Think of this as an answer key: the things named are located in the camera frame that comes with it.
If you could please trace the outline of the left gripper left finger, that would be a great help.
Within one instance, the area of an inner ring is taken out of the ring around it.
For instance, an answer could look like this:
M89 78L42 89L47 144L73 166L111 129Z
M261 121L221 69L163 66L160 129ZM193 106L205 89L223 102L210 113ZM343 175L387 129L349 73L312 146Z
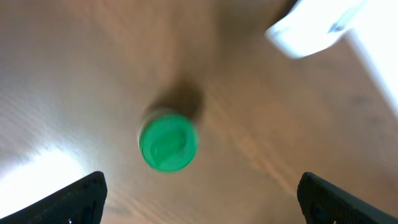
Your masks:
M104 174L96 171L1 218L1 224L100 224L107 193Z

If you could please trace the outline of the green lid jar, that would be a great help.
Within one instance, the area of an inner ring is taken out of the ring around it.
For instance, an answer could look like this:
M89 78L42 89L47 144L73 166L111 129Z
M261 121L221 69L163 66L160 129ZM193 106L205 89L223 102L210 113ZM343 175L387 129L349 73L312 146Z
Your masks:
M143 117L137 144L146 164L159 172L178 172L198 151L195 123L171 108L156 108Z

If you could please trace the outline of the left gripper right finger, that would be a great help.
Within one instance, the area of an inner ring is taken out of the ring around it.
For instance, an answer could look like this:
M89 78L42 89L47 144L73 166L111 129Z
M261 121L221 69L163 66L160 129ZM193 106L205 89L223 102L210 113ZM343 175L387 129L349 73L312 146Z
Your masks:
M303 173L297 199L308 224L397 224L396 217L311 172Z

